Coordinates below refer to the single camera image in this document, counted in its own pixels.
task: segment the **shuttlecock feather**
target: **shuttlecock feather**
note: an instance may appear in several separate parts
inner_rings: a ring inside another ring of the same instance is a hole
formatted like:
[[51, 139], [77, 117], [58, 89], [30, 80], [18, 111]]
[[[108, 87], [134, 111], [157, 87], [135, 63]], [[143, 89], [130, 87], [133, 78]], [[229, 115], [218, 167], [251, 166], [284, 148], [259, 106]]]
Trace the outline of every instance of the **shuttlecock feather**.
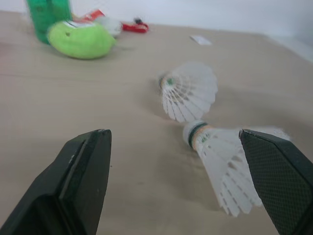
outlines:
[[188, 62], [159, 79], [164, 111], [178, 122], [200, 119], [209, 112], [218, 91], [212, 69]]
[[[276, 127], [249, 127], [289, 140]], [[212, 183], [219, 204], [227, 214], [237, 217], [250, 213], [253, 205], [261, 206], [252, 181], [245, 152], [238, 138], [238, 129], [217, 129], [203, 121], [187, 124], [184, 140], [197, 151]]]

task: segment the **green bottle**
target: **green bottle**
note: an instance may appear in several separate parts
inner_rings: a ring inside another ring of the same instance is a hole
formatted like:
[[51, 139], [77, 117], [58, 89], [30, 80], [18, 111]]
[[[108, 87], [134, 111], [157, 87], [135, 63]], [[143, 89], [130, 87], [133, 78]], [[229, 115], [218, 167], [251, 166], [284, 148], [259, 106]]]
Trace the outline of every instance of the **green bottle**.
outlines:
[[72, 20], [68, 0], [27, 0], [37, 38], [49, 44], [47, 30], [58, 21]]

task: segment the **red object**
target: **red object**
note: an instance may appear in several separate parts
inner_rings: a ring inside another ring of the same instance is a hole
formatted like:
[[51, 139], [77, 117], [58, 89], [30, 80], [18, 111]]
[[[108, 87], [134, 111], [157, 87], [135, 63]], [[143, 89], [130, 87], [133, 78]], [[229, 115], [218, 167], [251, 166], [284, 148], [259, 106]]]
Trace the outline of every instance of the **red object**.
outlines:
[[104, 16], [104, 14], [102, 13], [102, 11], [100, 10], [95, 10], [89, 14], [86, 14], [83, 17], [83, 20], [87, 20], [87, 21], [94, 21], [95, 19], [97, 19], [99, 16]]
[[[102, 11], [100, 11], [99, 9], [98, 10], [95, 10], [89, 14], [86, 14], [84, 17], [83, 17], [83, 20], [86, 20], [86, 21], [94, 21], [95, 19], [97, 19], [99, 16], [105, 16], [103, 14]], [[123, 31], [130, 31], [130, 32], [135, 32], [135, 33], [146, 33], [149, 31], [149, 26], [146, 24], [146, 23], [134, 23], [134, 24], [125, 24], [125, 23], [122, 23], [123, 25]]]
[[130, 31], [130, 32], [136, 32], [136, 33], [146, 33], [149, 31], [149, 26], [146, 23], [135, 23], [132, 25], [129, 24], [123, 24], [123, 31]]

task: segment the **wooden table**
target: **wooden table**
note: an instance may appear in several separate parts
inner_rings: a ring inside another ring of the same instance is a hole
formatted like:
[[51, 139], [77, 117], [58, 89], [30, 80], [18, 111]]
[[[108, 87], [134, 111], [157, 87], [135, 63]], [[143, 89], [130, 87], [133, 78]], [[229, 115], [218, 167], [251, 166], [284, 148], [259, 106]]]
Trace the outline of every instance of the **wooden table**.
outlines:
[[[1, 224], [67, 140], [105, 128], [112, 168], [99, 235], [277, 234], [264, 208], [236, 219], [219, 209], [183, 126], [162, 110], [156, 78], [187, 61], [207, 63], [219, 91], [204, 120], [280, 126], [311, 157], [312, 64], [253, 34], [152, 25], [123, 33], [107, 57], [83, 61], [38, 42], [19, 14], [0, 12], [0, 31]], [[213, 45], [197, 45], [194, 34]]]

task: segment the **green plush toy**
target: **green plush toy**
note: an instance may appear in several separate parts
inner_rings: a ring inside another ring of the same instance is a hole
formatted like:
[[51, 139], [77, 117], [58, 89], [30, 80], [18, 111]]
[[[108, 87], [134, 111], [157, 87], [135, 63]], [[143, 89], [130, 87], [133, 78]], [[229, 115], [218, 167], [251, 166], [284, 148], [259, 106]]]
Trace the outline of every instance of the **green plush toy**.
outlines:
[[50, 44], [77, 59], [94, 59], [109, 53], [115, 39], [97, 23], [59, 22], [48, 32]]

